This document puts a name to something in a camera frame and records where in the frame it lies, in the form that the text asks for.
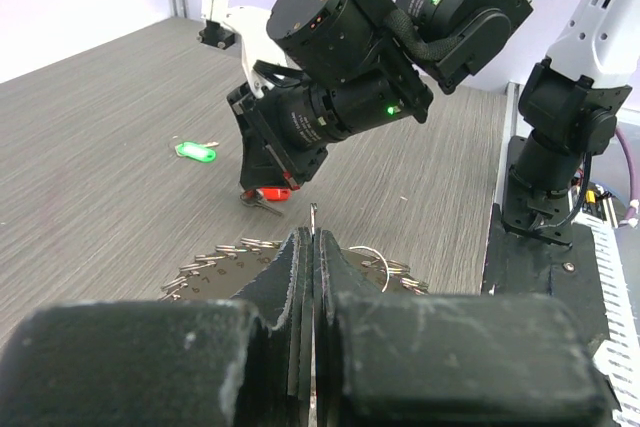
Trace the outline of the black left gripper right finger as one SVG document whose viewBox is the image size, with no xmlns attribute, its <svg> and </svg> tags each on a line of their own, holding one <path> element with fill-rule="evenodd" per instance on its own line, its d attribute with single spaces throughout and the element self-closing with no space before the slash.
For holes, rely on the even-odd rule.
<svg viewBox="0 0 640 427">
<path fill-rule="evenodd" d="M 609 426 L 612 392 L 544 295 L 382 292 L 314 236 L 322 426 Z"/>
</svg>

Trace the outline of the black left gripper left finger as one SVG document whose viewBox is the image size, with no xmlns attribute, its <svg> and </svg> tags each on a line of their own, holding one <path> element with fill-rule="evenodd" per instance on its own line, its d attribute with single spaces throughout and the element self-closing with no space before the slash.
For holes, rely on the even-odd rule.
<svg viewBox="0 0 640 427">
<path fill-rule="evenodd" d="M 312 256 L 297 228 L 228 299 L 33 312 L 1 358 L 2 424 L 306 425 Z"/>
</svg>

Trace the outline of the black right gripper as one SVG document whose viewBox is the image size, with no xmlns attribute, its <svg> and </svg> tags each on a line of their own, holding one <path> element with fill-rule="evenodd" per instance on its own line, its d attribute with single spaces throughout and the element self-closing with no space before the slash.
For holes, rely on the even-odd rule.
<svg viewBox="0 0 640 427">
<path fill-rule="evenodd" d="M 227 95 L 242 137 L 240 185 L 299 190 L 328 156 L 328 146 L 408 117 L 424 123 L 432 90 L 380 71 L 328 89 L 305 80 L 257 98 L 244 83 Z"/>
</svg>

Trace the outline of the red tagged key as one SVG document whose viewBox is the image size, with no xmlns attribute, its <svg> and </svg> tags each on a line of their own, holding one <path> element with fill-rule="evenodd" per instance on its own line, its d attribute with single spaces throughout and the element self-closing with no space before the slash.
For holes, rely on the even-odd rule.
<svg viewBox="0 0 640 427">
<path fill-rule="evenodd" d="M 268 212 L 278 217 L 283 217 L 285 215 L 282 210 L 268 201 L 263 192 L 259 189 L 246 190 L 240 194 L 239 199 L 245 207 Z"/>
</svg>

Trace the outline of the single silver keyring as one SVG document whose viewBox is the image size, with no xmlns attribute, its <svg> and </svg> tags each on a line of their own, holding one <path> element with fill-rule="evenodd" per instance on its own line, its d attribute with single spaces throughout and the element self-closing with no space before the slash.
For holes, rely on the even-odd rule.
<svg viewBox="0 0 640 427">
<path fill-rule="evenodd" d="M 318 228 L 317 211 L 318 211 L 317 203 L 315 203 L 315 202 L 311 203 L 310 204 L 310 232 L 311 232 L 312 239 L 315 238 L 317 230 L 318 230 L 317 229 Z"/>
</svg>

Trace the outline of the metal disc with keyrings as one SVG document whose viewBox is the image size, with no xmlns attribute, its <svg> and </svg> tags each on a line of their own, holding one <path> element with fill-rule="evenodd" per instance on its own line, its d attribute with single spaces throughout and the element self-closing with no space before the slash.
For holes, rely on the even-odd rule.
<svg viewBox="0 0 640 427">
<path fill-rule="evenodd" d="M 237 245 L 218 245 L 178 268 L 177 277 L 161 287 L 163 301 L 226 299 L 267 268 L 281 243 L 243 238 Z M 342 254 L 365 279 L 388 292 L 428 293 L 428 285 L 411 276 L 408 265 L 382 260 L 369 247 L 349 247 Z"/>
</svg>

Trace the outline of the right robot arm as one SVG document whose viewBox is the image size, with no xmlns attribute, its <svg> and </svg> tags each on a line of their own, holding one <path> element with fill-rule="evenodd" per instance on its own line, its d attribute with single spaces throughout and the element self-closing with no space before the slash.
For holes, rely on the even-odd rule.
<svg viewBox="0 0 640 427">
<path fill-rule="evenodd" d="M 411 117 L 477 74 L 531 14 L 532 0 L 277 0 L 265 33 L 282 62 L 257 60 L 265 85 L 228 98 L 239 124 L 244 190 L 300 188 L 327 148 Z M 576 173 L 607 148 L 639 60 L 639 0 L 580 0 L 535 64 L 519 101 L 531 133 L 510 164 L 506 229 L 568 245 Z"/>
</svg>

